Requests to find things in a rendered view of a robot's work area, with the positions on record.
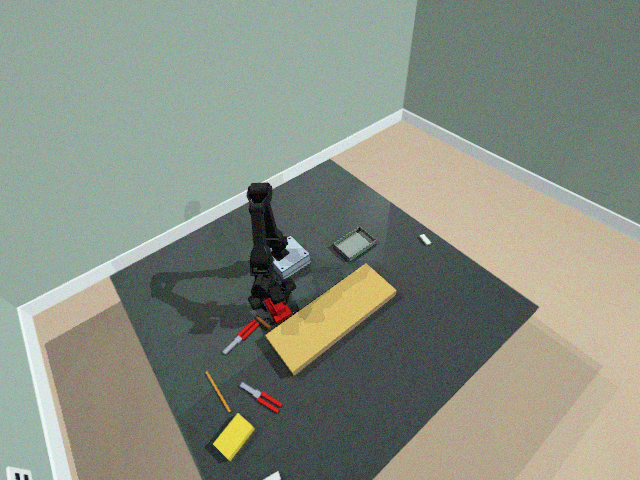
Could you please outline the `tan panel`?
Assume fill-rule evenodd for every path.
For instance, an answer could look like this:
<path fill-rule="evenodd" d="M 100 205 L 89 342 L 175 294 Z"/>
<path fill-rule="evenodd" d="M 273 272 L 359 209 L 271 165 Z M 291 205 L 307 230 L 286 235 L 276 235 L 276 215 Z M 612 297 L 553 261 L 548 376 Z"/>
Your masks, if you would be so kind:
<path fill-rule="evenodd" d="M 364 264 L 265 336 L 296 375 L 396 295 Z"/>

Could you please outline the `yellow rectangular block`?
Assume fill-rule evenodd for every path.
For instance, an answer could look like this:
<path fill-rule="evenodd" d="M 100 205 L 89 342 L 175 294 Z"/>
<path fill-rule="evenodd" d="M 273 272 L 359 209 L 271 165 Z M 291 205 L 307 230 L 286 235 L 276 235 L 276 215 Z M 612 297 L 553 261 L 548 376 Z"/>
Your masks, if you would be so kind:
<path fill-rule="evenodd" d="M 254 430 L 255 427 L 237 413 L 213 445 L 231 461 Z"/>

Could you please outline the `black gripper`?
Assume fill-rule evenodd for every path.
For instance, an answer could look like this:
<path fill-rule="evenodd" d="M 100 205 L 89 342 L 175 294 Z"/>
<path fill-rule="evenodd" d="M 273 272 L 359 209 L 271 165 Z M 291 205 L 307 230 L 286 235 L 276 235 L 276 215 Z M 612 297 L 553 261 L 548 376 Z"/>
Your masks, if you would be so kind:
<path fill-rule="evenodd" d="M 283 287 L 283 288 L 287 287 L 287 289 L 289 291 L 289 295 L 290 295 L 291 292 L 293 292 L 293 290 L 295 290 L 297 288 L 295 282 L 291 279 L 291 277 L 287 277 L 284 280 L 282 280 L 281 282 L 282 282 L 281 287 Z M 271 287 L 275 286 L 276 285 L 275 283 L 276 283 L 276 280 L 275 280 L 275 277 L 274 277 L 274 280 L 270 283 Z M 288 295 L 287 298 L 285 298 L 287 303 L 289 301 L 289 295 Z M 265 307 L 265 305 L 262 302 L 263 300 L 265 300 L 265 299 L 267 299 L 269 297 L 270 296 L 267 295 L 265 298 L 258 299 L 258 298 L 255 298 L 252 295 L 252 296 L 248 297 L 248 301 L 249 301 L 251 307 L 253 308 L 253 310 L 262 308 L 267 313 L 269 313 L 267 308 Z"/>

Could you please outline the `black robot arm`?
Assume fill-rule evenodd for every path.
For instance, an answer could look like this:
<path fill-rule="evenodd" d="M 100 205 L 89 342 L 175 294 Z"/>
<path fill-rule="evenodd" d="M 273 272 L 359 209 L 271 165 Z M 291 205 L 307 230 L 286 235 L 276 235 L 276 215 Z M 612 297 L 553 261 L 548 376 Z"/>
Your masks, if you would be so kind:
<path fill-rule="evenodd" d="M 250 256 L 250 276 L 255 276 L 251 294 L 258 299 L 268 295 L 276 305 L 288 297 L 289 291 L 287 287 L 281 287 L 279 282 L 275 283 L 275 286 L 270 285 L 274 280 L 274 258 L 280 261 L 290 252 L 285 249 L 288 245 L 287 236 L 283 236 L 276 227 L 270 204 L 272 193 L 272 186 L 268 182 L 251 183 L 246 196 L 249 201 L 254 245 Z"/>

